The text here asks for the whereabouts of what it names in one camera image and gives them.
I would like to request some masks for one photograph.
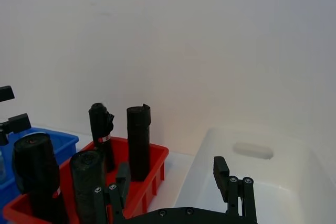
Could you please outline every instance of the red tray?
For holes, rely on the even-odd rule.
[[[116,167],[128,160],[128,144],[123,138],[113,137],[112,147]],[[128,219],[147,212],[147,207],[156,195],[157,189],[164,180],[164,161],[168,156],[169,150],[166,147],[151,144],[151,171],[144,182],[131,182],[130,191],[127,197],[126,206],[123,211]],[[83,150],[93,149],[93,143],[87,145]],[[61,191],[71,224],[79,223],[76,209],[74,192],[72,190],[72,176],[70,171],[69,159],[60,166]],[[117,169],[107,174],[106,185],[115,182]],[[44,220],[32,216],[31,208],[27,195],[20,195],[4,208],[4,217],[15,223],[48,223]]]

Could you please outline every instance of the blue crate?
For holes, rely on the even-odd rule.
[[[6,146],[0,146],[0,150],[5,160],[7,173],[6,182],[0,184],[0,224],[7,222],[2,215],[3,208],[8,202],[20,194],[16,187],[12,170],[13,145],[19,138],[33,132],[45,132],[50,135],[51,142],[54,146],[56,161],[59,165],[76,153],[76,143],[78,142],[78,137],[74,135],[39,128],[31,128],[16,134],[11,133],[8,136],[9,144]]]

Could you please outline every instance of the white plastic bin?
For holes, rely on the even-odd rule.
[[[214,156],[226,159],[231,175],[254,179],[259,224],[336,223],[335,185],[312,150],[291,138],[229,128],[208,131],[176,207],[226,211]]]

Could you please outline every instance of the screw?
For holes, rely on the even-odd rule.
[[[110,190],[114,190],[114,189],[116,189],[116,187],[117,187],[117,186],[116,186],[115,184],[113,184],[113,185],[110,185],[110,186],[109,186],[109,189],[110,189]]]
[[[187,215],[192,215],[194,213],[194,210],[192,208],[187,208]]]
[[[244,181],[245,181],[246,183],[248,183],[248,184],[251,184],[251,183],[252,183],[252,179],[250,179],[250,178],[245,178]]]
[[[161,217],[165,216],[166,214],[167,214],[167,212],[166,212],[166,210],[164,210],[164,209],[162,209],[162,210],[159,211],[159,215],[160,215]]]

